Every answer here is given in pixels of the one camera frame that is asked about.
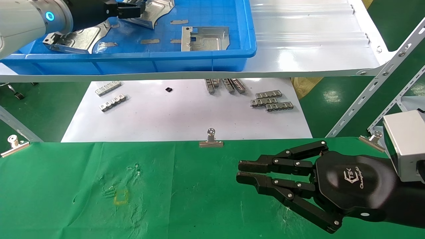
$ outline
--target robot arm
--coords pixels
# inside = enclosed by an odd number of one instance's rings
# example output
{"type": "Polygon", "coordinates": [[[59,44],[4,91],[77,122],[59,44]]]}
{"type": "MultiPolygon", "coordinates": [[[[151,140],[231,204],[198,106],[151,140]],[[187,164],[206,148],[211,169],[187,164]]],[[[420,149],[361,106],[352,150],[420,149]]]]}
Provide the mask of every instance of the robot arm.
{"type": "Polygon", "coordinates": [[[65,35],[109,17],[140,17],[144,8],[115,0],[0,0],[0,59],[45,34],[65,35]]]}

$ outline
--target blue plastic tray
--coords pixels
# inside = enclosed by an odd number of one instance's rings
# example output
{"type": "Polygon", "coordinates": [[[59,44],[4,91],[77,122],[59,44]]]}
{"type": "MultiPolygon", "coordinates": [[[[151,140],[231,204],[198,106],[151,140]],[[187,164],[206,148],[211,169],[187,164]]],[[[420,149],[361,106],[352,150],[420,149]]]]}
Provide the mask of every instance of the blue plastic tray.
{"type": "Polygon", "coordinates": [[[109,19],[111,28],[99,42],[116,42],[99,54],[65,54],[48,50],[40,38],[2,60],[18,74],[130,74],[173,71],[242,71],[257,51],[249,0],[175,0],[171,12],[158,19],[155,30],[109,19]],[[171,25],[172,20],[189,20],[171,25]],[[225,51],[181,52],[183,26],[228,26],[230,46],[225,51]],[[157,44],[140,44],[160,39],[157,44]]]}

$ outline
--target caster wheel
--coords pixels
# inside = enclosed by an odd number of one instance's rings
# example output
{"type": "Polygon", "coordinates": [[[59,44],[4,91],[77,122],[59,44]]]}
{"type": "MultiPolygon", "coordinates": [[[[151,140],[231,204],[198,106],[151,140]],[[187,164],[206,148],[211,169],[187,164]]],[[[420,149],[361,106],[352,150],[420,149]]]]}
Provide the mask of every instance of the caster wheel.
{"type": "Polygon", "coordinates": [[[22,100],[23,98],[25,98],[25,96],[19,92],[15,93],[15,97],[18,98],[18,100],[22,100]]]}

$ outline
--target gray metal bracket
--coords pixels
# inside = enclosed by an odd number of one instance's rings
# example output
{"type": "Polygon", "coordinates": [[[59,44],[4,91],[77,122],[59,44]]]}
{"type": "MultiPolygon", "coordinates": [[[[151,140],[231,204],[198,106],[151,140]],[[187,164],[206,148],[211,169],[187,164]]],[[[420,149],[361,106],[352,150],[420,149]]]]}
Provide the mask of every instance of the gray metal bracket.
{"type": "Polygon", "coordinates": [[[43,44],[52,51],[63,53],[92,54],[96,43],[104,38],[111,29],[108,20],[97,26],[71,32],[67,35],[50,33],[43,44]]]}
{"type": "Polygon", "coordinates": [[[181,29],[181,51],[219,51],[229,45],[228,26],[184,26],[181,29]]]}

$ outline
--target blue indicator light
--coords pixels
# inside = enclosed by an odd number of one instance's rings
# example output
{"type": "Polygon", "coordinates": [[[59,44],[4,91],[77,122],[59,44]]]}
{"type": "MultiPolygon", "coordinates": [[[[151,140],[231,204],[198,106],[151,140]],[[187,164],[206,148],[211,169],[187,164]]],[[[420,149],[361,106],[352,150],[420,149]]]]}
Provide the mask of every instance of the blue indicator light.
{"type": "Polygon", "coordinates": [[[46,19],[49,20],[49,21],[54,20],[54,15],[51,11],[46,12],[46,19]]]}

